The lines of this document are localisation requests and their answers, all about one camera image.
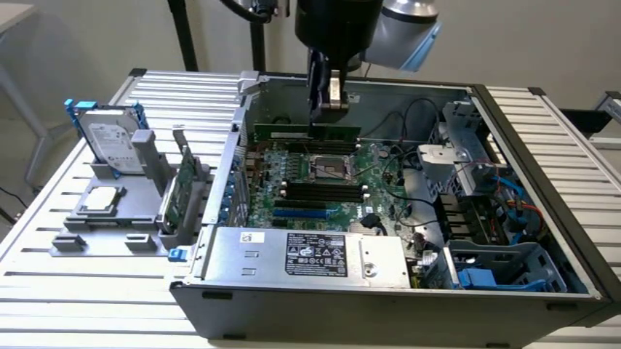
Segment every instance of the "power supply label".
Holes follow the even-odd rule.
[[[288,234],[285,271],[297,276],[348,277],[344,235]]]

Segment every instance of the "warning label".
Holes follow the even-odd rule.
[[[348,277],[344,235],[288,234],[285,271],[298,276]]]

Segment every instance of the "slotted metal table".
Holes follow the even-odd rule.
[[[169,153],[173,164],[180,163],[180,150],[168,130],[184,124],[194,153],[218,167],[240,107],[240,79],[240,75],[148,71],[126,80],[111,104],[141,100],[158,149]],[[528,89],[489,89],[621,275],[619,175],[547,97]],[[49,255],[53,238],[93,176],[91,160],[81,141],[0,244],[0,348],[334,348],[201,338],[169,293],[170,281],[185,276],[189,267],[164,257]],[[562,329],[528,348],[621,348],[621,316],[591,329]]]

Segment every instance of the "robotic arm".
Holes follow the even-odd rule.
[[[221,1],[256,23],[268,23],[278,12],[278,0]],[[443,27],[437,18],[435,0],[298,0],[296,34],[309,47],[313,124],[334,123],[348,114],[352,59],[419,71]]]

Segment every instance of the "green circuit board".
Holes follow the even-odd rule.
[[[373,230],[361,227],[360,220],[371,213],[376,213],[385,223],[389,235],[395,234],[395,221],[389,217],[389,207],[396,205],[401,209],[404,202],[395,199],[383,186],[383,173],[393,157],[385,145],[361,143],[361,147],[348,156],[322,155],[316,153],[293,153],[282,143],[262,143],[257,152],[250,152],[248,161],[253,167],[248,168],[250,183],[250,214],[248,226],[253,228],[273,228],[272,222],[282,217],[274,217],[276,201],[281,200],[282,181],[294,183],[324,183],[367,185],[369,198],[363,203],[326,202],[326,218],[286,218],[289,229],[356,231],[363,233]],[[348,175],[338,171],[338,176],[317,169],[313,163],[345,163]],[[393,161],[387,169],[397,174],[399,164]],[[391,185],[389,189],[397,195],[405,196],[404,186]]]

